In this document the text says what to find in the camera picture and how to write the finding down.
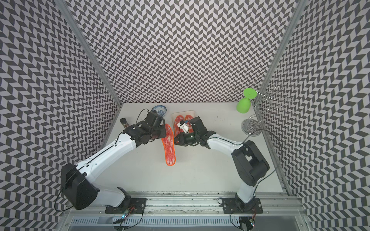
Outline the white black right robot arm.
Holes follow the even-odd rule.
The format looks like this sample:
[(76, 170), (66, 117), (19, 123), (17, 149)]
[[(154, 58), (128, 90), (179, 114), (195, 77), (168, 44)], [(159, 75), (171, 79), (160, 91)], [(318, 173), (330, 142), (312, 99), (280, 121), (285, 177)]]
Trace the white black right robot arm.
[(232, 158), (241, 185), (235, 196), (239, 211), (248, 212), (258, 206), (255, 191), (258, 183), (270, 170), (265, 157), (253, 141), (237, 142), (224, 138), (204, 126), (200, 117), (186, 122), (183, 119), (174, 123), (179, 131), (175, 133), (174, 144), (179, 146), (200, 145), (219, 151)]

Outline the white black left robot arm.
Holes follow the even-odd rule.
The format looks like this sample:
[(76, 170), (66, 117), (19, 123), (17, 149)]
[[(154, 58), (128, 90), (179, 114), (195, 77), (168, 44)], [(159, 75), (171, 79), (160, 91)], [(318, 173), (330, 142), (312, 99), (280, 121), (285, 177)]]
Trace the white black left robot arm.
[(76, 165), (62, 167), (61, 190), (76, 210), (91, 205), (119, 208), (128, 206), (131, 196), (121, 187), (105, 188), (95, 183), (96, 179), (125, 154), (149, 141), (166, 137), (165, 119), (157, 112), (148, 112), (146, 118), (130, 125), (107, 147)]

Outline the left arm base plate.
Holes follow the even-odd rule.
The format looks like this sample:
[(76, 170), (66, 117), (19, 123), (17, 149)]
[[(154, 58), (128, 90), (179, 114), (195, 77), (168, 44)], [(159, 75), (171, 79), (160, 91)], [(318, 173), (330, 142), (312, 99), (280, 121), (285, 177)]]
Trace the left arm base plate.
[(118, 207), (106, 206), (106, 214), (123, 214), (126, 210), (132, 214), (142, 214), (145, 210), (147, 199), (144, 197), (124, 199)]

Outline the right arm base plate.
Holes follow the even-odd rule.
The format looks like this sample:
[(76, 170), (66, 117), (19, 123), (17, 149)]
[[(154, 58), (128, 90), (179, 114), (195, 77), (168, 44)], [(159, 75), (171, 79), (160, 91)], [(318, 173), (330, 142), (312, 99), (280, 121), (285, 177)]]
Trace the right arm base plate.
[(259, 198), (253, 198), (250, 202), (244, 203), (241, 199), (220, 198), (217, 200), (222, 206), (225, 214), (242, 213), (242, 214), (262, 214), (263, 208)]

